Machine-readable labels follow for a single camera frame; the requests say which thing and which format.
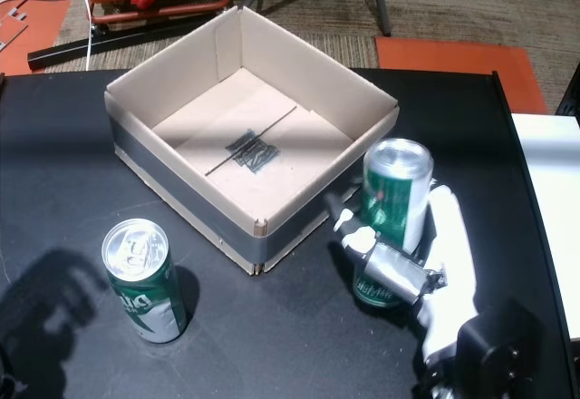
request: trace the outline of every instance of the black table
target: black table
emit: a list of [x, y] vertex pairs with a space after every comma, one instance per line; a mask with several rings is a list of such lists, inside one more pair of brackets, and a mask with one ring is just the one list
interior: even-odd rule
[[[566, 323], [536, 199], [492, 76], [358, 70], [400, 100], [394, 134], [425, 144], [459, 198], [486, 309], [514, 297], [544, 328], [536, 398], [575, 397]], [[29, 397], [411, 397], [407, 310], [363, 309], [323, 225], [249, 277], [112, 151], [102, 91], [119, 72], [9, 78], [0, 100], [0, 337]], [[105, 281], [117, 222], [167, 232], [185, 334], [142, 341]]]

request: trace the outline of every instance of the open cardboard box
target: open cardboard box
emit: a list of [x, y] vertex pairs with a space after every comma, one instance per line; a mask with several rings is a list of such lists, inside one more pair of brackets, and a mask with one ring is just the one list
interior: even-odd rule
[[352, 195], [348, 169], [398, 114], [387, 93], [237, 8], [109, 84], [105, 102], [119, 157], [249, 274], [324, 221], [325, 189]]

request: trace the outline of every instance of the gray carpet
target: gray carpet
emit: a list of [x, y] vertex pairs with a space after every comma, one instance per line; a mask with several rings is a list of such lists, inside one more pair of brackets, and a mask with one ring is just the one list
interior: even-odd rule
[[[262, 0], [256, 8], [347, 66], [377, 66], [374, 0]], [[387, 8], [394, 37], [526, 48], [551, 112], [580, 62], [580, 0], [387, 0]], [[86, 37], [84, 17], [74, 0], [57, 43]], [[92, 69], [132, 67], [172, 41], [94, 55]], [[50, 71], [82, 68], [78, 60]]]

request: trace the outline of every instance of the orange floor mat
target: orange floor mat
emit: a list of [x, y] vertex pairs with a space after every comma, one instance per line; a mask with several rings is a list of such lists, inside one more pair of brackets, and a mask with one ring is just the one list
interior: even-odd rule
[[[0, 17], [5, 16], [19, 3], [14, 1], [1, 4]], [[29, 52], [54, 44], [69, 4], [70, 1], [29, 1], [18, 9], [19, 13], [27, 15], [25, 22], [28, 23], [28, 28], [0, 52], [0, 72], [6, 75], [29, 74], [31, 71], [26, 56]]]
[[523, 48], [382, 36], [377, 36], [376, 43], [381, 68], [480, 74], [497, 71], [513, 113], [547, 113]]

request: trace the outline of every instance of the green can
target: green can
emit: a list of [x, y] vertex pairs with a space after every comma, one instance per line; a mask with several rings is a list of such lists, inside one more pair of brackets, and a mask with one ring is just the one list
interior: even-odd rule
[[[391, 138], [364, 155], [362, 219], [381, 236], [412, 253], [421, 240], [433, 158], [415, 141]], [[387, 288], [356, 270], [354, 294], [375, 307], [401, 301]]]
[[111, 286], [138, 334], [153, 343], [177, 338], [187, 324], [169, 242], [159, 225], [125, 220], [102, 242]]

